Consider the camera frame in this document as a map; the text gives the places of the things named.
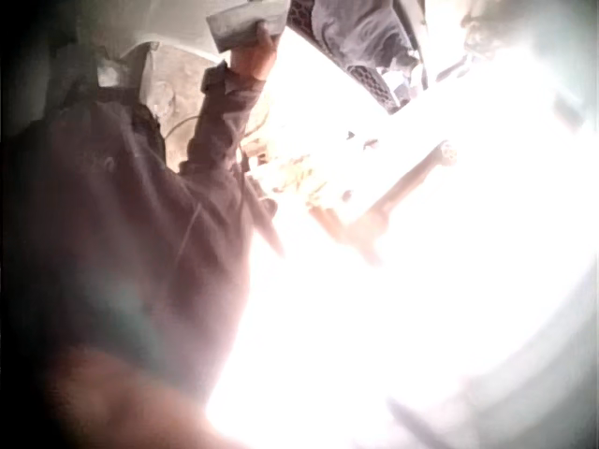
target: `person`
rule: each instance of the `person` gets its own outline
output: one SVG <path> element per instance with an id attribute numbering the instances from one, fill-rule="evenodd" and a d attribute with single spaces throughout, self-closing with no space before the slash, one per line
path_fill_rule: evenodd
<path id="1" fill-rule="evenodd" d="M 71 98 L 4 148 L 7 403 L 34 430 L 21 443 L 238 447 L 202 411 L 248 294 L 256 215 L 235 156 L 277 42 L 259 24 L 205 72 L 178 174 L 150 111 L 115 91 Z"/>

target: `raised arm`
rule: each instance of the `raised arm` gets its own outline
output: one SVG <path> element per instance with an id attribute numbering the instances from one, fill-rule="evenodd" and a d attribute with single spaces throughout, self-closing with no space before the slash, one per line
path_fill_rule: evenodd
<path id="1" fill-rule="evenodd" d="M 257 44 L 231 51 L 231 67 L 223 62 L 204 75 L 206 95 L 196 132 L 187 147 L 183 175 L 226 165 L 235 158 L 245 125 L 276 60 L 278 39 L 263 24 L 257 27 Z"/>

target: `skin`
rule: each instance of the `skin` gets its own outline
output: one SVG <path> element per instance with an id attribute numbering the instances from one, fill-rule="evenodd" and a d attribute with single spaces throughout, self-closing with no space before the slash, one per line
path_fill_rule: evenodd
<path id="1" fill-rule="evenodd" d="M 277 44 L 259 24 L 257 44 L 233 50 L 230 69 L 266 80 Z M 242 448 L 219 435 L 193 400 L 111 355 L 71 348 L 46 379 L 50 404 L 79 447 Z"/>

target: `fabric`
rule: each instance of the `fabric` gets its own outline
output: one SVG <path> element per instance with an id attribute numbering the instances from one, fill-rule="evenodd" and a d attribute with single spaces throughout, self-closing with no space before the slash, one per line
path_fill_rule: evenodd
<path id="1" fill-rule="evenodd" d="M 392 0 L 315 0 L 312 27 L 316 40 L 344 68 L 383 67 L 409 75 L 417 63 Z"/>
<path id="2" fill-rule="evenodd" d="M 254 223 L 230 166 L 262 85 L 207 71 L 181 174 L 150 111 L 114 94 L 3 149 L 3 330 L 31 383 L 86 346 L 207 400 L 248 293 Z"/>

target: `jacket sleeve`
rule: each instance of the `jacket sleeve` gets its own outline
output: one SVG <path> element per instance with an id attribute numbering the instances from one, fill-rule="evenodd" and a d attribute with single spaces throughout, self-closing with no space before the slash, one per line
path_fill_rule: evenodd
<path id="1" fill-rule="evenodd" d="M 187 146 L 183 175 L 226 167 L 235 159 L 250 112 L 257 103 L 264 82 L 246 80 L 223 62 L 204 74 L 205 94 L 196 131 Z"/>

